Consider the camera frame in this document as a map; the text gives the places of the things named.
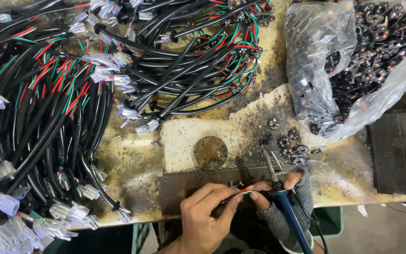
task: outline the workbench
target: workbench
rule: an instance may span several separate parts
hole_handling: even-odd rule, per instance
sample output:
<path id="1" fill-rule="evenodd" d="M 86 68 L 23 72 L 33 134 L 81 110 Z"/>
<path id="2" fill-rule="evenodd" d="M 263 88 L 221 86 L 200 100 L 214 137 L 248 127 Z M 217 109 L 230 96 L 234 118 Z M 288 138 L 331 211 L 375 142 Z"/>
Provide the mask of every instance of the workbench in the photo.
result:
<path id="1" fill-rule="evenodd" d="M 277 151 L 276 140 L 297 127 L 300 143 L 312 149 L 325 146 L 324 152 L 310 155 L 308 168 L 312 180 L 314 206 L 343 206 L 371 203 L 406 202 L 405 195 L 377 194 L 373 187 L 373 172 L 366 131 L 340 141 L 317 138 L 302 129 L 294 117 L 292 95 L 287 84 L 286 48 L 283 39 L 285 10 L 291 0 L 273 0 L 276 20 L 261 27 L 259 45 L 265 50 L 256 69 L 255 87 L 222 107 L 192 116 L 176 116 L 161 124 L 154 133 L 138 137 L 134 129 L 145 124 L 131 121 L 120 128 L 122 119 L 116 116 L 115 105 L 125 97 L 117 95 L 96 158 L 98 168 L 109 176 L 106 192 L 132 211 L 132 223 L 158 222 L 179 218 L 162 215 L 161 179 L 164 175 L 196 171 L 193 148 L 200 138 L 216 136 L 228 150 L 227 160 L 220 170 L 265 166 L 258 140 L 273 134 L 271 149 Z M 166 97 L 158 98 L 158 104 Z M 209 99 L 187 110 L 212 104 Z M 267 122 L 277 118 L 282 126 L 271 130 Z M 173 190 L 179 193 L 180 186 Z M 91 203 L 93 214 L 101 226 L 120 225 L 118 214 L 98 199 Z"/>

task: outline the person's arm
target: person's arm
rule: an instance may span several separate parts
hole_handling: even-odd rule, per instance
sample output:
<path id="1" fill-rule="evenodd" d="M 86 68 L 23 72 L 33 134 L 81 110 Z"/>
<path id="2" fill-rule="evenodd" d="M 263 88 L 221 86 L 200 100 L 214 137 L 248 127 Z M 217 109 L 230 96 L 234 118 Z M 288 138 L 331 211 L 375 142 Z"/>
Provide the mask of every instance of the person's arm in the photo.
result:
<path id="1" fill-rule="evenodd" d="M 283 248 L 292 254 L 302 253 L 300 244 L 298 243 L 293 230 L 287 223 L 285 216 L 273 203 L 270 203 L 261 193 L 259 193 L 259 191 L 272 190 L 272 184 L 270 182 L 258 182 L 247 188 L 253 190 L 250 193 L 250 197 L 258 207 L 258 214 L 267 221 L 273 235 L 280 241 Z M 309 174 L 305 170 L 297 170 L 297 172 L 287 173 L 285 176 L 284 188 L 288 190 L 295 188 L 296 195 L 301 199 L 305 210 L 308 214 L 311 214 L 313 211 L 311 181 L 309 179 Z M 313 252 L 315 254 L 323 254 L 324 249 L 314 242 L 313 237 L 308 231 L 310 225 L 309 218 L 302 211 L 301 206 L 293 196 L 290 198 L 290 202 L 305 237 L 313 248 Z"/>
<path id="2" fill-rule="evenodd" d="M 216 219 L 211 212 L 224 200 L 226 206 Z M 209 254 L 230 232 L 237 206 L 242 200 L 238 190 L 223 184 L 208 183 L 181 202 L 183 235 L 158 254 Z"/>

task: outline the gray knit glove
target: gray knit glove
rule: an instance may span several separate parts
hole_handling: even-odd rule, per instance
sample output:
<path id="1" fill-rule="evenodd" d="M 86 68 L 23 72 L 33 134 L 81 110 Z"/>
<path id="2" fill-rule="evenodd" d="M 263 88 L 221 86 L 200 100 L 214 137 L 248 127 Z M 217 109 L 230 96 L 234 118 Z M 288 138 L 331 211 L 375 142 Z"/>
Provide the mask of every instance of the gray knit glove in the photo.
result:
<path id="1" fill-rule="evenodd" d="M 309 173 L 303 169 L 296 169 L 293 170 L 293 172 L 304 173 L 301 181 L 296 184 L 295 191 L 302 201 L 305 210 L 308 212 L 308 214 L 311 214 L 313 211 L 313 196 L 311 195 L 311 180 L 309 179 Z M 310 225 L 309 218 L 302 211 L 301 206 L 297 203 L 297 200 L 293 195 L 290 195 L 290 203 L 296 214 L 297 220 L 302 227 L 306 240 L 308 241 L 310 247 L 313 248 L 313 237 L 308 231 Z M 285 251 L 289 253 L 303 252 L 299 242 L 297 241 L 296 235 L 292 230 L 292 227 L 288 224 L 283 213 L 278 210 L 273 202 L 271 202 L 268 209 L 258 211 L 258 216 L 263 217 L 267 221 L 274 237 L 280 241 Z"/>

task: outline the gray floor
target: gray floor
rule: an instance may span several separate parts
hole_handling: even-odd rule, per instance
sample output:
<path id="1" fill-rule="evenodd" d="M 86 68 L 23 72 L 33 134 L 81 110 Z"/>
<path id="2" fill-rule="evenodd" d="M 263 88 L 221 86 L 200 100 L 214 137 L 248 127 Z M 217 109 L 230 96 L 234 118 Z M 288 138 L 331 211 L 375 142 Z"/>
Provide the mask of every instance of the gray floor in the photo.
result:
<path id="1" fill-rule="evenodd" d="M 406 212 L 406 206 L 398 203 L 389 205 Z M 344 232 L 337 238 L 327 239 L 330 254 L 406 253 L 406 214 L 379 204 L 365 207 L 369 218 L 363 217 L 356 206 L 344 207 Z M 156 237 L 151 228 L 141 254 L 151 254 L 156 250 Z"/>

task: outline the black mat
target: black mat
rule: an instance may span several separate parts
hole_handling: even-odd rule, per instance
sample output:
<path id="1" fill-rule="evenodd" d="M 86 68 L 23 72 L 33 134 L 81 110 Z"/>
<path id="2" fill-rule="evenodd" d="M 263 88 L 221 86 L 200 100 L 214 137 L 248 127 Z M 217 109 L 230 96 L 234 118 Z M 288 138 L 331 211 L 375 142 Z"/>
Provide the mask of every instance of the black mat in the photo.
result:
<path id="1" fill-rule="evenodd" d="M 406 194 L 406 113 L 384 114 L 369 131 L 378 193 Z"/>

